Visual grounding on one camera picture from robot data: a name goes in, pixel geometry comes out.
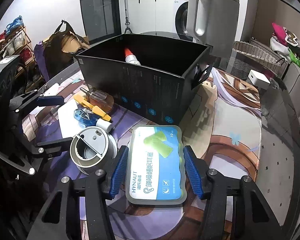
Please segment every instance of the blue label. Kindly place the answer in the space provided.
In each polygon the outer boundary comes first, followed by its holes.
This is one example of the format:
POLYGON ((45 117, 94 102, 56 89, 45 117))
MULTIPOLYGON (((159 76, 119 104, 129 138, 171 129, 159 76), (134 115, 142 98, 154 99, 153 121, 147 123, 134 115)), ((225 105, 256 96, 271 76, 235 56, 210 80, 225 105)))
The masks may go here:
POLYGON ((179 141, 177 130, 174 127, 156 127, 156 132, 162 131, 167 140, 164 144, 170 146, 172 152, 164 158, 159 154, 159 183, 157 191, 157 199, 178 199, 181 197, 182 191, 180 188, 180 156, 179 156, 179 141))
POLYGON ((125 97, 121 97, 121 100, 122 100, 123 102, 125 102, 125 103, 128 103, 128 99, 125 98, 125 97))
POLYGON ((134 106, 139 109, 141 108, 141 105, 138 102, 134 102, 134 106))
POLYGON ((173 123, 173 119, 170 116, 165 116, 164 119, 166 120, 166 122, 168 123, 173 123))
POLYGON ((152 115, 156 115, 157 114, 157 112, 154 110, 154 109, 152 109, 152 108, 149 108, 149 113, 150 114, 152 114, 152 115))

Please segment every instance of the anime print mat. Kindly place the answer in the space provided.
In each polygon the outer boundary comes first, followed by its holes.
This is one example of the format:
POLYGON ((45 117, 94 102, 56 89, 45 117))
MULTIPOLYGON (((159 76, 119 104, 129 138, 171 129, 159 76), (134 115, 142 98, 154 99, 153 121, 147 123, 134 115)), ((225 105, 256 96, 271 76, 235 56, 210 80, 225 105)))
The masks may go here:
MULTIPOLYGON (((86 87, 81 71, 55 84, 55 94, 65 102, 86 87)), ((118 143, 127 145, 133 129, 153 122, 121 107, 112 114, 114 129, 111 132, 118 143)), ((60 139, 58 107, 44 107, 32 111, 22 123, 29 140, 34 142, 60 139)), ((223 175, 241 178, 250 175, 256 180, 260 159, 261 119, 258 90, 221 70, 214 69, 199 88, 189 109, 179 124, 184 145, 191 145, 198 158, 223 175)), ((83 178, 68 152, 50 159, 45 166, 47 177, 44 187, 51 192, 63 176, 83 178)), ((205 201, 196 197, 186 181, 187 199, 171 208, 131 205, 124 185, 119 194, 106 201, 116 239, 194 239, 203 218, 205 201)), ((84 198, 80 199, 82 239, 88 240, 84 198)), ((227 199, 224 238, 230 238, 232 197, 227 199)))

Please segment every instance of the earplug case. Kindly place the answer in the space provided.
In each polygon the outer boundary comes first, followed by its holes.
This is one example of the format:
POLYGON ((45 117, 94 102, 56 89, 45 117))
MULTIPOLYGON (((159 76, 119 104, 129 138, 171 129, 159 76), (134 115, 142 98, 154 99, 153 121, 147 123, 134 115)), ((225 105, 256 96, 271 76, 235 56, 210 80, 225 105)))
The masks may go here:
POLYGON ((181 138, 176 125, 146 125, 133 131, 125 184, 131 203, 176 205, 186 200, 181 138))

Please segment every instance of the white box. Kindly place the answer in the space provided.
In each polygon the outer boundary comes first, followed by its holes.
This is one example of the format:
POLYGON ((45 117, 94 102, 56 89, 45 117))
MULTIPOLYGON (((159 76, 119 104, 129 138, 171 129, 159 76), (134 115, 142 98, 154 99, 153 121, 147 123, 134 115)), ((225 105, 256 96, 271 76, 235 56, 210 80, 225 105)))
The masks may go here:
POLYGON ((267 77, 255 70, 250 70, 249 79, 256 87, 260 87, 265 90, 267 90, 270 85, 270 81, 267 79, 267 77))

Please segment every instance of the pink cloth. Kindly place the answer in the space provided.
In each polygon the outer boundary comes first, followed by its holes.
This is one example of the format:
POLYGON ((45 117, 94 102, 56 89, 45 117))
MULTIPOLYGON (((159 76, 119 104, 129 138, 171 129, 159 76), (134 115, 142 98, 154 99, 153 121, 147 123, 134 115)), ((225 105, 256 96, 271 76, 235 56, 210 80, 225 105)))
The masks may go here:
POLYGON ((287 46, 287 42, 286 42, 287 33, 285 32, 284 28, 280 25, 277 25, 276 23, 272 23, 272 27, 274 29, 275 36, 277 36, 278 38, 278 41, 284 46, 287 46))

